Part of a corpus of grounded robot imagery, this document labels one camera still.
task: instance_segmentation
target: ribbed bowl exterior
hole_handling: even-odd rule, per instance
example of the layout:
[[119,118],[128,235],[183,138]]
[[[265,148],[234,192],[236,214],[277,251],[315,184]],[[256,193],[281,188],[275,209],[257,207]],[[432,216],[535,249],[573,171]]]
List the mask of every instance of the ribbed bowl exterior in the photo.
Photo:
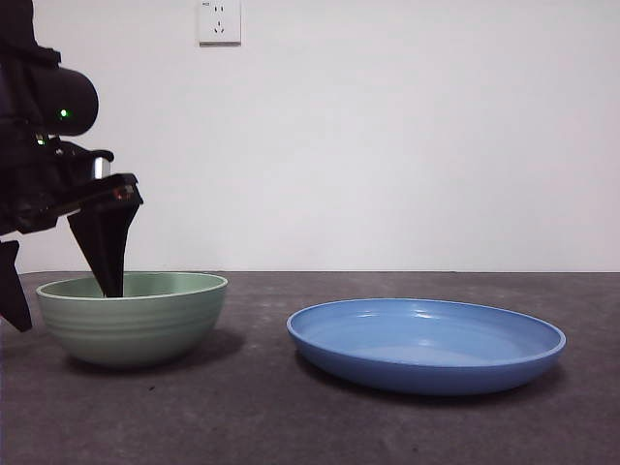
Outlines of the ribbed bowl exterior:
[[179,357],[203,340],[224,303],[221,279],[223,286],[181,294],[79,298],[46,294],[41,287],[37,295],[47,330],[69,354],[133,368]]

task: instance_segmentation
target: bowl rim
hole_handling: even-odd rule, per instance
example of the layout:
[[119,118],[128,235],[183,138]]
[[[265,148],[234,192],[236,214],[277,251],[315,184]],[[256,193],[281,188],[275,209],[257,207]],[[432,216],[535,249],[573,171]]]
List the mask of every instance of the bowl rim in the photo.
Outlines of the bowl rim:
[[96,302],[126,302],[132,300],[148,300],[148,299],[156,299],[156,298],[170,298],[172,296],[182,296],[182,295],[194,295],[205,293],[209,291],[215,291],[221,288],[225,288],[229,284],[229,280],[224,276],[219,276],[217,274],[204,273],[201,271],[125,271],[124,276],[128,274],[142,274],[142,275],[156,275],[156,274],[176,274],[176,275],[203,275],[203,276],[211,276],[214,278],[220,279],[222,282],[216,286],[204,287],[202,289],[197,289],[195,291],[187,291],[184,293],[169,293],[169,294],[154,294],[154,295],[135,295],[131,297],[76,297],[72,295],[58,295],[58,294],[48,294],[46,293],[46,288],[55,286],[57,284],[69,283],[74,281],[86,280],[86,279],[94,279],[94,276],[91,274],[90,276],[81,276],[79,278],[69,278],[69,279],[61,279],[58,281],[53,281],[51,283],[46,283],[39,286],[36,289],[37,295],[45,298],[55,298],[59,300],[76,300],[76,301],[96,301]]
[[[534,354],[532,356],[522,356],[522,357],[515,357],[515,358],[506,358],[506,359],[501,359],[501,360],[496,360],[493,362],[481,362],[481,363],[455,363],[455,364],[446,364],[446,365],[440,365],[440,364],[433,364],[433,363],[421,363],[421,362],[411,362],[409,360],[398,360],[395,358],[388,358],[388,357],[379,357],[379,356],[360,356],[354,353],[351,353],[350,351],[342,351],[342,350],[337,350],[334,348],[331,348],[325,344],[318,344],[317,342],[313,341],[310,338],[304,337],[302,336],[296,329],[293,328],[293,321],[302,313],[305,312],[309,312],[314,310],[317,307],[323,307],[323,306],[328,306],[328,305],[333,305],[336,303],[343,303],[343,302],[359,302],[359,301],[373,301],[373,300],[395,300],[395,301],[416,301],[416,302],[440,302],[440,303],[447,303],[447,304],[453,304],[453,305],[468,305],[468,306],[473,306],[473,307],[481,307],[481,308],[485,308],[485,309],[489,309],[489,310],[494,310],[497,312],[502,312],[502,313],[510,313],[513,315],[516,315],[518,317],[521,318],[525,318],[528,320],[531,320],[537,324],[543,325],[543,326],[547,326],[550,329],[552,329],[560,338],[560,341],[550,350],[548,351],[544,351],[538,354]],[[551,323],[546,322],[545,320],[541,320],[539,318],[536,317],[532,317],[530,315],[526,315],[524,313],[520,313],[520,312],[515,312],[513,310],[507,310],[505,308],[498,308],[498,307],[493,307],[490,305],[481,305],[478,303],[470,303],[470,302],[458,302],[458,301],[452,301],[452,300],[441,300],[441,299],[435,299],[435,298],[411,298],[411,297],[371,297],[371,298],[350,298],[350,299],[344,299],[344,300],[333,300],[330,302],[323,302],[323,303],[319,303],[316,305],[312,305],[306,308],[302,308],[301,310],[297,310],[296,312],[294,312],[288,319],[287,319],[287,330],[289,331],[289,334],[292,336],[292,338],[294,340],[297,341],[301,341],[304,344],[307,344],[308,346],[314,347],[316,349],[325,351],[325,352],[329,352],[331,354],[337,354],[340,356],[344,356],[344,357],[349,357],[349,358],[354,358],[354,359],[358,359],[358,360],[362,360],[362,361],[372,361],[372,362],[379,362],[379,363],[387,363],[387,364],[395,364],[395,365],[403,365],[403,366],[420,366],[420,367],[426,367],[426,368],[440,368],[440,369],[462,369],[462,368],[495,368],[498,366],[507,366],[507,365],[517,365],[517,364],[521,364],[521,363],[528,363],[528,362],[532,362],[532,361],[536,361],[536,360],[541,360],[541,359],[545,359],[548,357],[553,357],[553,356],[559,356],[560,353],[562,353],[562,351],[564,350],[565,346],[566,346],[566,335],[564,334],[564,332],[557,326],[552,325]]]

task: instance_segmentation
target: white wall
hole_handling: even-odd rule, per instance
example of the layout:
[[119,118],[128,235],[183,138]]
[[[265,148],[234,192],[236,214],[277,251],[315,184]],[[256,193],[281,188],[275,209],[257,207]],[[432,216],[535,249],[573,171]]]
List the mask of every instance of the white wall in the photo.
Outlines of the white wall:
[[[35,0],[77,138],[146,204],[131,269],[620,270],[620,2]],[[19,270],[84,269],[66,220]]]

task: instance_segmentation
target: green led light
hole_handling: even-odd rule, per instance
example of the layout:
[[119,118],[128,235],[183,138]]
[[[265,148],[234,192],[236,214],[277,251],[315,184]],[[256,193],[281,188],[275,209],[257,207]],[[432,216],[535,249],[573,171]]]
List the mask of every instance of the green led light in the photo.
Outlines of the green led light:
[[62,108],[60,111],[58,111],[58,117],[60,119],[71,118],[71,112],[67,110],[66,108]]

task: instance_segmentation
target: plate rim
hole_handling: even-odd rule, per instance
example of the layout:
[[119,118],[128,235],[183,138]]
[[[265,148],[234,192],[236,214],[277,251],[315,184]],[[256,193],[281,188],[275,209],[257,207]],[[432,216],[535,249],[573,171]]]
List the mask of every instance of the plate rim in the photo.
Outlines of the plate rim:
[[[377,301],[377,300],[397,300],[397,301],[414,301],[414,302],[440,302],[440,303],[448,303],[451,305],[467,305],[467,306],[474,306],[474,307],[480,307],[480,308],[485,308],[485,309],[489,309],[489,310],[494,310],[494,311],[498,311],[498,312],[502,312],[502,313],[510,313],[513,315],[516,315],[518,317],[521,318],[525,318],[525,319],[529,319],[532,320],[538,324],[541,324],[543,326],[547,326],[549,327],[551,330],[553,330],[556,334],[558,334],[558,336],[560,336],[560,341],[558,342],[558,344],[556,346],[554,346],[552,349],[533,355],[533,356],[523,356],[523,357],[519,357],[519,358],[506,358],[506,359],[502,359],[502,360],[497,360],[494,362],[485,362],[485,363],[458,363],[458,364],[450,364],[450,365],[440,365],[440,364],[434,364],[434,363],[419,363],[419,362],[410,362],[410,361],[405,361],[405,360],[397,360],[397,359],[389,359],[389,358],[382,358],[382,357],[378,357],[378,356],[359,356],[356,354],[352,354],[348,351],[338,351],[338,350],[334,350],[331,349],[323,344],[317,344],[316,342],[311,341],[310,339],[301,336],[301,334],[299,334],[298,331],[296,331],[293,328],[293,320],[300,314],[311,311],[315,308],[318,307],[323,307],[323,306],[327,306],[327,305],[332,305],[335,303],[344,303],[344,302],[360,302],[360,301],[369,301],[369,300],[373,300],[373,301]],[[350,357],[350,358],[355,358],[358,360],[362,360],[362,361],[373,361],[373,362],[378,362],[378,363],[391,363],[391,364],[396,364],[396,365],[404,365],[404,366],[419,366],[419,367],[426,367],[426,368],[441,368],[443,370],[445,369],[462,369],[462,368],[496,368],[499,366],[512,366],[512,365],[518,365],[521,363],[529,363],[532,361],[537,361],[537,360],[542,360],[548,357],[552,357],[554,355],[559,355],[565,348],[566,346],[566,342],[567,342],[567,337],[564,334],[564,332],[557,327],[556,325],[552,325],[549,322],[546,322],[545,320],[541,320],[540,318],[536,318],[533,317],[531,315],[527,315],[524,313],[520,313],[520,312],[515,312],[513,310],[508,310],[506,308],[499,308],[499,307],[493,307],[490,305],[482,305],[482,304],[478,304],[478,303],[471,303],[471,302],[460,302],[460,301],[454,301],[454,300],[441,300],[441,299],[436,299],[436,298],[413,298],[413,297],[368,297],[368,298],[348,298],[348,299],[342,299],[342,300],[333,300],[333,301],[329,301],[329,302],[323,302],[323,303],[318,303],[315,305],[311,305],[309,307],[305,307],[302,308],[300,310],[297,310],[296,312],[294,312],[288,319],[287,319],[287,330],[289,331],[289,334],[293,337],[293,339],[298,339],[302,342],[304,342],[305,344],[315,347],[317,349],[320,349],[322,351],[331,353],[331,354],[338,354],[340,356],[345,356],[345,357]]]

